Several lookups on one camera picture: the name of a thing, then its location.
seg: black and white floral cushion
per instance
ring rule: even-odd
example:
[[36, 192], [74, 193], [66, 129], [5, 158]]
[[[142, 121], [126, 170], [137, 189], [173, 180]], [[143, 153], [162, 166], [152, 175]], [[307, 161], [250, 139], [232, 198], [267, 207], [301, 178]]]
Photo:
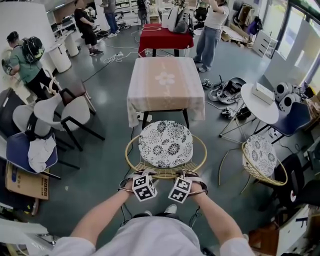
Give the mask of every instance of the black and white floral cushion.
[[191, 132], [175, 121], [157, 121], [143, 129], [139, 150], [149, 164], [172, 168], [188, 162], [193, 155]]
[[[254, 167], [267, 177], [274, 173], [277, 165], [276, 151], [272, 144], [260, 135], [252, 135], [246, 141], [244, 153], [253, 163]], [[245, 156], [242, 158], [242, 164], [251, 166]]]

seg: white t-shirt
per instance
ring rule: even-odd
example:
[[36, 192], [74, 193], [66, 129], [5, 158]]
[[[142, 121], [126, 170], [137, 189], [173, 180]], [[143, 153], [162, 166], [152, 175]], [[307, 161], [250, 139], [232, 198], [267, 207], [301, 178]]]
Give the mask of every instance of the white t-shirt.
[[223, 13], [214, 12], [214, 9], [212, 9], [211, 6], [209, 7], [207, 17], [204, 21], [205, 26], [215, 30], [222, 29], [222, 25], [226, 21], [230, 11], [227, 5], [220, 7], [223, 9]]
[[[96, 251], [88, 240], [62, 237], [50, 256], [202, 256], [198, 237], [183, 222], [167, 217], [139, 217], [121, 227]], [[220, 256], [254, 256], [244, 238], [226, 241]]]

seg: tablecloth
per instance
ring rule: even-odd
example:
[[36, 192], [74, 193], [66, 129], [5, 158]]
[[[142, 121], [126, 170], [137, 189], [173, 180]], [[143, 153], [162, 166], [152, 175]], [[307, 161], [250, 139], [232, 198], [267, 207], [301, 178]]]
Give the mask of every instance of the tablecloth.
[[138, 50], [142, 57], [146, 56], [144, 52], [145, 49], [183, 50], [194, 46], [193, 37], [189, 33], [173, 33], [167, 28], [162, 28], [161, 24], [158, 23], [146, 24], [143, 29]]
[[205, 93], [193, 59], [137, 58], [127, 94], [129, 126], [139, 124], [137, 112], [180, 109], [195, 121], [205, 120]]

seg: beige tablecloth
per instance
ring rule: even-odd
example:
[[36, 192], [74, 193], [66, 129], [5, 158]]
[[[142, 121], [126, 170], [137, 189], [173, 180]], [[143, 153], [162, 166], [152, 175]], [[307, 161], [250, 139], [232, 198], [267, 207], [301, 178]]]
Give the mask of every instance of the beige tablecloth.
[[205, 93], [192, 58], [146, 57], [135, 60], [126, 98], [129, 126], [137, 112], [187, 109], [190, 118], [205, 120]]

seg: gray floor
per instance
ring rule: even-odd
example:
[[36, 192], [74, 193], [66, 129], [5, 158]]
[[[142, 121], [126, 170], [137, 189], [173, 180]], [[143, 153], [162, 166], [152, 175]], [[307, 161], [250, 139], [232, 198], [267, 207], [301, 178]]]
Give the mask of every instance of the gray floor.
[[[134, 27], [123, 31], [118, 37], [102, 42], [99, 48], [105, 54], [98, 57], [89, 56], [88, 50], [83, 45], [80, 54], [71, 58], [72, 68], [57, 75], [60, 85], [67, 87], [69, 83], [76, 80], [87, 80], [105, 65], [103, 63], [105, 59], [119, 51], [122, 51], [124, 55], [136, 51], [128, 48], [115, 49], [105, 45], [137, 48], [138, 44], [130, 36], [130, 33], [136, 29]], [[191, 49], [191, 57], [195, 55], [195, 51], [195, 47]], [[38, 215], [33, 218], [34, 222], [41, 223], [52, 234], [68, 236], [87, 211], [117, 191], [119, 182], [128, 170], [124, 152], [130, 141], [132, 129], [128, 126], [126, 97], [136, 58], [137, 54], [131, 54], [120, 63], [113, 62], [84, 83], [97, 110], [97, 115], [91, 118], [88, 125], [105, 136], [105, 141], [79, 131], [76, 136], [79, 138], [80, 144], [83, 145], [84, 151], [79, 152], [75, 149], [58, 152], [61, 160], [80, 166], [80, 170], [74, 170], [60, 164], [56, 164], [52, 168], [52, 172], [60, 175], [62, 180], [50, 180], [49, 201], [41, 203]], [[247, 48], [239, 48], [236, 44], [221, 41], [216, 49], [212, 70], [201, 73], [200, 78], [202, 80], [208, 78], [216, 83], [219, 81], [220, 74], [223, 80], [241, 77], [251, 83], [260, 80], [268, 87], [266, 79], [261, 78], [268, 64], [269, 59], [262, 59]], [[268, 222], [272, 217], [273, 206], [265, 212], [258, 211], [259, 205], [268, 198], [272, 191], [261, 184], [256, 184], [239, 195], [247, 181], [248, 174], [241, 172], [241, 153], [238, 150], [234, 150], [228, 155], [222, 170], [221, 182], [223, 185], [217, 186], [218, 169], [223, 156], [227, 150], [237, 148], [239, 145], [219, 138], [220, 131], [228, 123], [227, 120], [221, 119], [220, 110], [206, 104], [205, 111], [205, 121], [190, 122], [190, 131], [203, 140], [208, 152], [207, 160], [201, 168], [200, 174], [208, 183], [209, 197], [236, 220], [243, 233], [248, 233]], [[153, 121], [174, 120], [184, 124], [180, 112], [156, 113], [152, 115], [152, 118]], [[244, 129], [245, 133], [252, 134], [256, 125], [256, 121], [247, 124]], [[140, 132], [141, 124], [134, 129], [133, 135], [136, 136]], [[58, 136], [70, 141], [68, 136], [63, 133], [59, 133]], [[238, 131], [231, 136], [238, 139], [241, 137]], [[296, 152], [295, 144], [302, 148], [305, 145], [310, 145], [311, 142], [311, 136], [303, 132], [281, 140], [283, 145], [290, 147], [294, 152]], [[280, 160], [290, 155], [290, 151], [281, 147], [279, 143], [275, 144], [275, 149]], [[201, 153], [199, 150], [194, 151], [195, 162], [200, 159]], [[139, 150], [135, 145], [130, 159], [135, 162], [139, 159], [138, 157]], [[132, 214], [145, 210], [150, 210], [153, 213], [163, 211], [166, 206], [172, 203], [167, 198], [171, 187], [172, 181], [160, 181], [157, 184], [158, 196], [156, 199], [139, 203], [132, 196], [127, 202], [127, 206]], [[196, 208], [193, 201], [188, 199], [183, 205], [178, 205], [177, 213], [183, 221], [188, 223]], [[100, 236], [98, 247], [110, 241], [122, 221], [123, 217], [119, 211]], [[202, 245], [217, 244], [217, 240], [203, 216], [196, 221], [194, 231]]]

